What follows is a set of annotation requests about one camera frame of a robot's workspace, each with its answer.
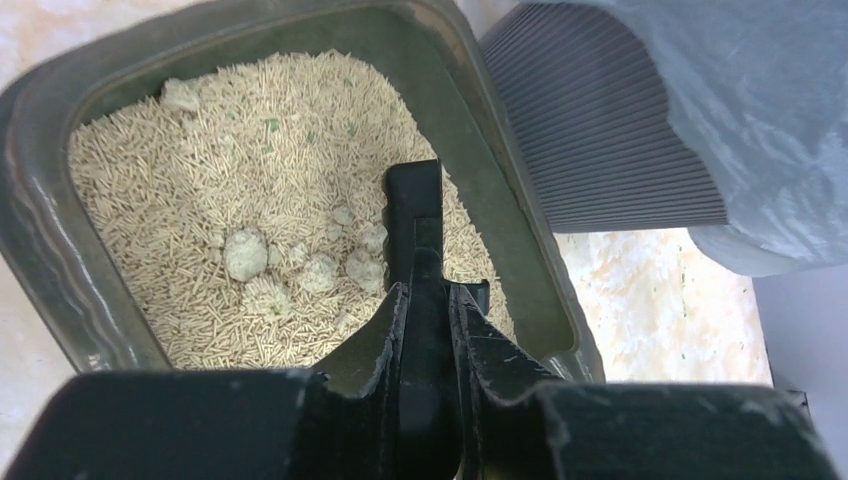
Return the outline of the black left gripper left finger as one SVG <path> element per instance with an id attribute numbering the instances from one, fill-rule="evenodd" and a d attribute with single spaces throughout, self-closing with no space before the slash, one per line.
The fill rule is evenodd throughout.
<path id="1" fill-rule="evenodd" d="M 395 479 L 409 288 L 390 290 L 361 387 L 294 368 L 111 371 L 71 378 L 11 462 L 10 479 Z"/>

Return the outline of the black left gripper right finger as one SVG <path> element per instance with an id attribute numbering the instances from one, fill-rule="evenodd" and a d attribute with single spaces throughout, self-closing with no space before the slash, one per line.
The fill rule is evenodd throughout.
<path id="1" fill-rule="evenodd" d="M 462 479 L 834 479 L 811 423 L 753 385 L 571 383 L 482 316 L 466 288 L 449 318 Z"/>

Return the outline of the black litter scoop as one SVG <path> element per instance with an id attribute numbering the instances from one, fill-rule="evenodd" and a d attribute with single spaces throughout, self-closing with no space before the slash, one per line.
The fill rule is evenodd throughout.
<path id="1" fill-rule="evenodd" d="M 443 274 L 443 170 L 439 160 L 391 166 L 384 177 L 388 280 L 409 288 L 400 361 L 396 474 L 452 479 L 462 427 Z"/>

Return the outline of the grey ribbed trash bin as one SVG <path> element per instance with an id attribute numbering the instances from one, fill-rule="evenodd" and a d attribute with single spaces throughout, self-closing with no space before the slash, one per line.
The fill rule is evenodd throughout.
<path id="1" fill-rule="evenodd" d="M 668 121 L 643 42 L 588 5 L 522 4 L 484 57 L 558 233 L 722 225 L 724 202 Z"/>

